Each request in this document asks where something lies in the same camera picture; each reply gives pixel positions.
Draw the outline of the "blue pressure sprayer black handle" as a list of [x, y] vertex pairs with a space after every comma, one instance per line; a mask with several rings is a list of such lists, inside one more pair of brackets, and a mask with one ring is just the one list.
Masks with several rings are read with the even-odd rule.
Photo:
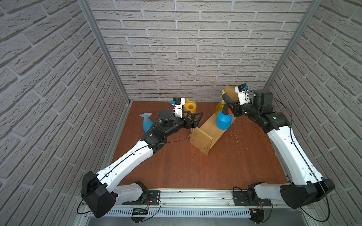
[[233, 115], [228, 110], [222, 110], [216, 116], [216, 126], [221, 130], [228, 129], [232, 124]]

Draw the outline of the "yellow watering can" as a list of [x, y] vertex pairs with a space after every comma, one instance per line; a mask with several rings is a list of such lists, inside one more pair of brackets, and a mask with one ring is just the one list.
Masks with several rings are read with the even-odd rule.
[[190, 101], [189, 98], [186, 98], [186, 102], [184, 104], [184, 110], [190, 111], [191, 113], [196, 113], [197, 104], [193, 101]]

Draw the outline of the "yellow transparent spray bottle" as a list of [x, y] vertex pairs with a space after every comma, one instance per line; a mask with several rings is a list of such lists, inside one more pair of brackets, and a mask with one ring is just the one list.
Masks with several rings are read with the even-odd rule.
[[218, 105], [216, 106], [216, 109], [215, 109], [215, 115], [216, 115], [216, 116], [218, 115], [218, 113], [219, 113], [220, 111], [223, 110], [224, 106], [225, 106], [225, 101], [222, 99], [221, 102], [218, 103]]

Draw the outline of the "light blue pink spray bottle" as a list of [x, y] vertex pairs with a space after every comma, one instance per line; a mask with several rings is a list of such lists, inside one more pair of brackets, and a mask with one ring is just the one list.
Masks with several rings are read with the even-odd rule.
[[153, 125], [153, 121], [150, 119], [152, 115], [153, 115], [152, 113], [143, 113], [140, 115], [140, 117], [143, 118], [142, 126], [144, 132], [148, 132]]

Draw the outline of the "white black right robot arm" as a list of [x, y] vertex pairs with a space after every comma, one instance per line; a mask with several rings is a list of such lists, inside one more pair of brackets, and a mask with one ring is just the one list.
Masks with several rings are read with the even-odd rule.
[[335, 189], [335, 184], [313, 166], [295, 138], [292, 123], [283, 113], [274, 112], [272, 93], [255, 90], [252, 100], [246, 95], [245, 90], [239, 92], [239, 100], [234, 101], [225, 92], [222, 93], [225, 105], [217, 116], [217, 127], [222, 130], [230, 127], [230, 111], [235, 117], [247, 116], [268, 135], [288, 178], [286, 184], [260, 182], [249, 185], [249, 202], [255, 199], [278, 200], [297, 209], [325, 198]]

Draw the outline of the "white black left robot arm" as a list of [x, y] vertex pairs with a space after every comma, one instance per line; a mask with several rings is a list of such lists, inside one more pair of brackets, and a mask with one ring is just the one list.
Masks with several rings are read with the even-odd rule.
[[203, 113], [181, 112], [177, 117], [173, 111], [164, 109], [159, 112], [151, 128], [140, 138], [136, 145], [106, 168], [93, 173], [89, 171], [82, 180], [81, 197], [90, 212], [100, 218], [106, 215], [119, 201], [122, 204], [150, 204], [148, 188], [139, 181], [121, 186], [118, 184], [139, 164], [153, 156], [168, 143], [167, 138], [180, 129], [198, 127]]

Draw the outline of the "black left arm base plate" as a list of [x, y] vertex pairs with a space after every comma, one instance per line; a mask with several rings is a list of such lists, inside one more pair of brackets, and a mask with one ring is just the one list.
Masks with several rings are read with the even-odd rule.
[[148, 190], [144, 191], [140, 198], [136, 201], [127, 201], [122, 203], [122, 205], [150, 205], [150, 206], [158, 206], [160, 201], [161, 191], [160, 190]]

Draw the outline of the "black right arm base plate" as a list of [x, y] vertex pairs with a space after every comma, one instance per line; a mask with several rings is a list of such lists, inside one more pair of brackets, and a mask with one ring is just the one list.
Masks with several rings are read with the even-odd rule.
[[270, 207], [272, 202], [269, 199], [259, 199], [259, 198], [248, 198], [247, 191], [235, 190], [232, 191], [233, 201], [235, 206], [245, 206], [245, 207]]

